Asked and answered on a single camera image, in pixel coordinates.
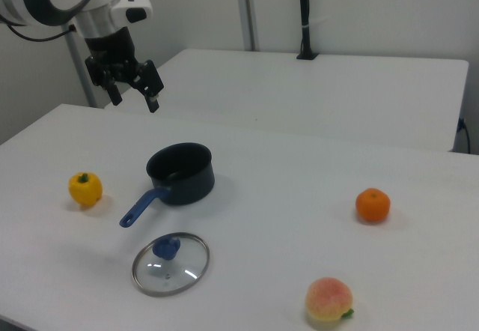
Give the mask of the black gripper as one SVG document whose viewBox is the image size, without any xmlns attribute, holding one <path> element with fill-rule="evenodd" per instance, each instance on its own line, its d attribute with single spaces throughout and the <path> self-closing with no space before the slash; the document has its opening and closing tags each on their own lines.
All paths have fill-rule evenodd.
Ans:
<svg viewBox="0 0 479 331">
<path fill-rule="evenodd" d="M 157 99 L 163 81 L 151 60 L 137 62 L 127 27 L 105 37 L 86 38 L 85 42 L 91 54 L 85 60 L 90 79 L 108 94 L 114 106 L 123 99 L 110 70 L 127 73 L 127 83 L 143 95 L 150 113 L 159 109 Z"/>
</svg>

